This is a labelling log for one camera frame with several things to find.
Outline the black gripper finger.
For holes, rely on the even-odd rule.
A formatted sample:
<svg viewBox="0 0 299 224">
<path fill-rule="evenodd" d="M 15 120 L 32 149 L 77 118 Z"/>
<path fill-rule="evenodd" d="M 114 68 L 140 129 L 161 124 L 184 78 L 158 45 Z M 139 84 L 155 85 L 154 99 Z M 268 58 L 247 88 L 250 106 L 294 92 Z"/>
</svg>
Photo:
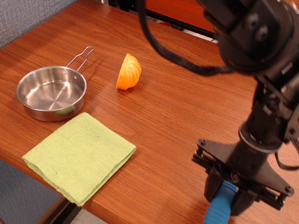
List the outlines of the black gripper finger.
<svg viewBox="0 0 299 224">
<path fill-rule="evenodd" d="M 216 196 L 222 183 L 223 178 L 221 177 L 221 175 L 218 174 L 216 169 L 211 169 L 206 179 L 206 186 L 204 191 L 204 196 L 208 202 L 211 202 Z"/>
<path fill-rule="evenodd" d="M 238 189 L 231 203 L 231 216 L 239 216 L 255 201 L 256 196 L 248 191 Z"/>
</svg>

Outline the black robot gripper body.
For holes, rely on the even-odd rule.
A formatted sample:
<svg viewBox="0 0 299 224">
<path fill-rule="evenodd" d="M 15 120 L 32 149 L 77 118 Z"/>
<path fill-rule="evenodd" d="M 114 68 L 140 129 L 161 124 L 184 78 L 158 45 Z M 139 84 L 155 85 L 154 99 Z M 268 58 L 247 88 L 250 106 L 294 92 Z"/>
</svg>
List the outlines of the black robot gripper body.
<svg viewBox="0 0 299 224">
<path fill-rule="evenodd" d="M 280 210 L 293 188 L 269 165 L 268 157 L 282 146 L 282 140 L 273 133 L 239 129 L 239 141 L 225 144 L 200 139 L 193 161 L 205 168 L 207 176 L 216 169 L 223 181 L 256 196 L 272 208 Z"/>
</svg>

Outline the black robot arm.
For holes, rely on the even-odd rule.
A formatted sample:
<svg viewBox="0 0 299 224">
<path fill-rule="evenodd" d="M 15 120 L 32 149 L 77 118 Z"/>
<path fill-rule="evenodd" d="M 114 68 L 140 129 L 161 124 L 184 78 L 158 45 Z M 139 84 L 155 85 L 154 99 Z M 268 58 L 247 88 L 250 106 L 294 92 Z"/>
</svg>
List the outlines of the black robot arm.
<svg viewBox="0 0 299 224">
<path fill-rule="evenodd" d="M 283 143 L 299 155 L 299 17 L 282 0 L 196 0 L 218 35 L 220 56 L 258 85 L 239 142 L 201 139 L 193 160 L 208 174 L 204 195 L 216 197 L 224 181 L 238 186 L 230 203 L 238 216 L 253 202 L 280 209 L 294 189 L 269 165 Z"/>
</svg>

